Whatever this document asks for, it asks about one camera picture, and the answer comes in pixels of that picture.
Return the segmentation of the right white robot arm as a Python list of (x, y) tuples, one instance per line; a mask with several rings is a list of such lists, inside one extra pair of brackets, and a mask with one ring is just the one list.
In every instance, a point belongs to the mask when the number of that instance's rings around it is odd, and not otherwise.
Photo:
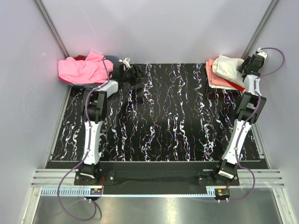
[(243, 143), (266, 103), (266, 98), (262, 96), (259, 88), (261, 76), (259, 70), (263, 67), (266, 57), (265, 52), (258, 50), (237, 68), (242, 75), (245, 90), (236, 111), (237, 117), (228, 147), (212, 173), (213, 182), (218, 185), (223, 185), (237, 177)]

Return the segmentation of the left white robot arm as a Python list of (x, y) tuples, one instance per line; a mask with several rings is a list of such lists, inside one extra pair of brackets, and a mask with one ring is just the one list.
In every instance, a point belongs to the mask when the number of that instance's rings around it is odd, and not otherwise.
[(83, 159), (79, 163), (77, 174), (84, 177), (91, 184), (97, 184), (101, 179), (99, 168), (100, 153), (100, 131), (103, 121), (107, 116), (108, 97), (115, 94), (120, 85), (129, 83), (131, 86), (142, 82), (144, 73), (135, 65), (130, 63), (130, 58), (113, 62), (113, 71), (109, 78), (98, 86), (85, 89), (82, 105), (82, 120), (85, 125), (85, 144)]

